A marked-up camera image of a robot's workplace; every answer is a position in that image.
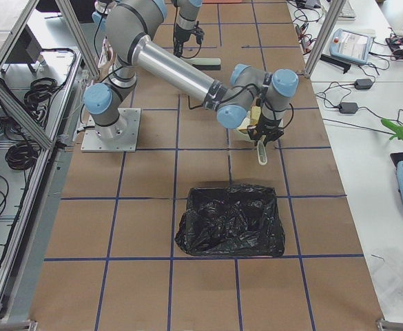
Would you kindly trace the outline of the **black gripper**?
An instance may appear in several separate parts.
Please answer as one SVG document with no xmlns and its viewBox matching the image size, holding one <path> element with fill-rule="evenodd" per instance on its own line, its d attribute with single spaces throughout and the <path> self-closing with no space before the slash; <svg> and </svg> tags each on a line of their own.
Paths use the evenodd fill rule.
<svg viewBox="0 0 403 331">
<path fill-rule="evenodd" d="M 173 31 L 173 53 L 176 57 L 182 57 L 184 43 L 189 41 L 192 34 L 191 30 L 186 30 L 180 27 L 178 24 L 174 25 Z"/>
<path fill-rule="evenodd" d="M 280 127 L 280 120 L 268 119 L 264 115 L 260 115 L 259 121 L 255 126 L 247 127 L 247 134 L 252 141 L 256 143 L 263 139 L 263 143 L 278 140 L 284 130 Z"/>
</svg>

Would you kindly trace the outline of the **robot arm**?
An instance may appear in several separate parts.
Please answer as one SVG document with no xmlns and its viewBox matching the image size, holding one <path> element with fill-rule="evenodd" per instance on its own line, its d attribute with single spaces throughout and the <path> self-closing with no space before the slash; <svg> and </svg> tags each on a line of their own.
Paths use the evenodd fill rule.
<svg viewBox="0 0 403 331">
<path fill-rule="evenodd" d="M 205 35 L 197 20 L 203 1 L 182 0 L 172 1 L 172 4 L 176 9 L 173 29 L 173 53 L 176 57 L 185 59 L 186 57 L 183 56 L 184 44 L 194 35 L 198 44 L 198 51 L 194 56 L 189 57 L 192 59 L 200 52 Z"/>
<path fill-rule="evenodd" d="M 228 129 L 238 128 L 252 105 L 259 106 L 261 114 L 257 124 L 248 128 L 249 138 L 254 142 L 268 143 L 283 135 L 280 122 L 285 112 L 292 109 L 290 100 L 298 87 L 295 72 L 279 69 L 271 73 L 238 64 L 231 74 L 231 87 L 227 88 L 153 42 L 167 16 L 164 1 L 103 1 L 102 4 L 105 34 L 116 60 L 108 77 L 90 86 L 83 97 L 101 138 L 118 138 L 127 126 L 118 107 L 136 85 L 136 67 L 198 99 L 201 107 L 215 111 L 218 122 Z"/>
</svg>

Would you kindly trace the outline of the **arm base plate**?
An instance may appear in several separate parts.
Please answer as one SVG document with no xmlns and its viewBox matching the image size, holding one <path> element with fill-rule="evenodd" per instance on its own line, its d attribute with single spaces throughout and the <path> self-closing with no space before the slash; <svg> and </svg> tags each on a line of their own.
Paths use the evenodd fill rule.
<svg viewBox="0 0 403 331">
<path fill-rule="evenodd" d="M 82 152 L 135 152 L 141 122 L 140 108 L 119 108 L 118 121 L 108 127 L 95 124 L 92 116 L 85 130 Z"/>
</svg>

